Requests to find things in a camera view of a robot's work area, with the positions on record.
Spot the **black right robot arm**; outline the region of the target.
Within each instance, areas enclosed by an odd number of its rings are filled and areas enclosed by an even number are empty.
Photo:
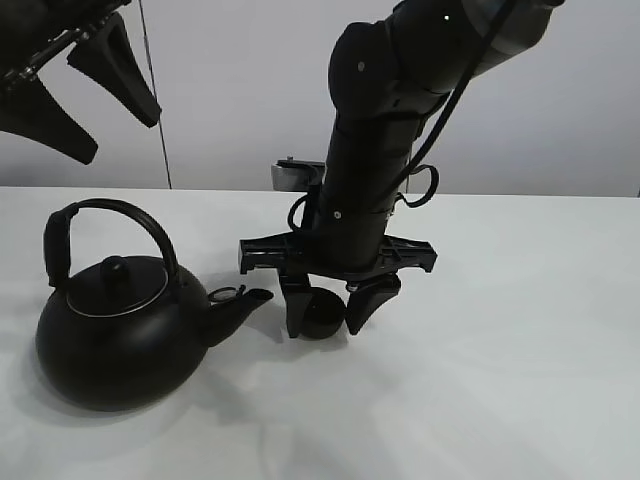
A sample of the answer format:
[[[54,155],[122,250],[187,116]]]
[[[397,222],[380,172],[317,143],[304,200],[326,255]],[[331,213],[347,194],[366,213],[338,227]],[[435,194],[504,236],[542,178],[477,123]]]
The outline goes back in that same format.
[[[403,1],[385,19],[346,27],[328,68],[336,115],[326,160],[299,164],[306,191],[287,232],[240,244],[242,271],[277,271],[290,337],[357,334],[398,295],[402,269],[433,269],[428,242],[386,232],[401,186],[425,169],[469,82],[534,47],[554,9]]]

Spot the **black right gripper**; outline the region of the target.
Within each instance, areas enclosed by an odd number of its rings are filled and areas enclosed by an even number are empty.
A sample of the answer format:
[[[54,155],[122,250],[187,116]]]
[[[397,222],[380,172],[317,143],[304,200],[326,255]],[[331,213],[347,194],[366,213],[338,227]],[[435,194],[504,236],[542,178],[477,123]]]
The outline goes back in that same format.
[[[275,269],[286,304],[286,328],[290,338],[302,332],[305,312],[313,297],[306,274],[359,283],[350,293],[345,321],[357,335],[369,318],[401,289],[398,277],[405,268],[431,272],[437,253],[430,243],[385,236],[379,242],[318,240],[287,232],[239,242],[238,263],[245,275],[256,269]]]

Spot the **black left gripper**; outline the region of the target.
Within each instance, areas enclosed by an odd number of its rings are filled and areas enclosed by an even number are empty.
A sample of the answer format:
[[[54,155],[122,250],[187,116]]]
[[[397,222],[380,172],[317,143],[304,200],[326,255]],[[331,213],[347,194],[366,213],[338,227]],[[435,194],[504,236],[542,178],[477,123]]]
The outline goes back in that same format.
[[[95,140],[51,95],[38,71],[71,44],[67,63],[109,92],[148,128],[162,109],[151,92],[119,10],[127,1],[1,3],[1,131],[89,165]]]

